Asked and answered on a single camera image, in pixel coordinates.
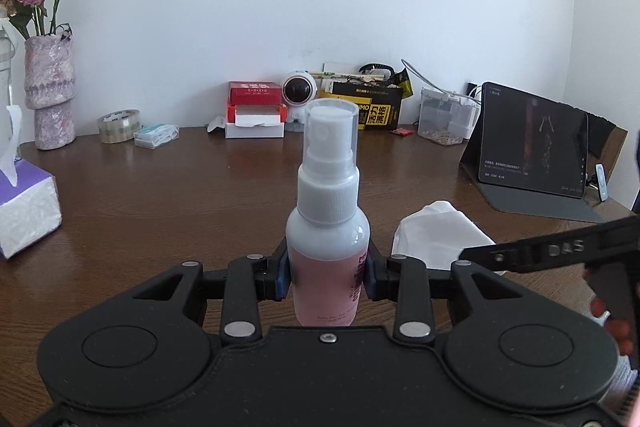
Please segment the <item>person's right hand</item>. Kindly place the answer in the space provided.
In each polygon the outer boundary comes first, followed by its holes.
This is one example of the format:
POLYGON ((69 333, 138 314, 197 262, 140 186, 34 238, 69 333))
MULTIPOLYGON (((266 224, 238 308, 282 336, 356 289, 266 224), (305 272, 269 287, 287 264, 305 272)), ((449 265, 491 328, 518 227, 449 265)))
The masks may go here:
POLYGON ((589 306, 590 312, 597 319, 606 317, 605 330, 615 339, 621 355, 630 357, 634 353, 634 340, 631 339, 631 326, 623 319, 613 315, 608 304, 595 295, 589 306))

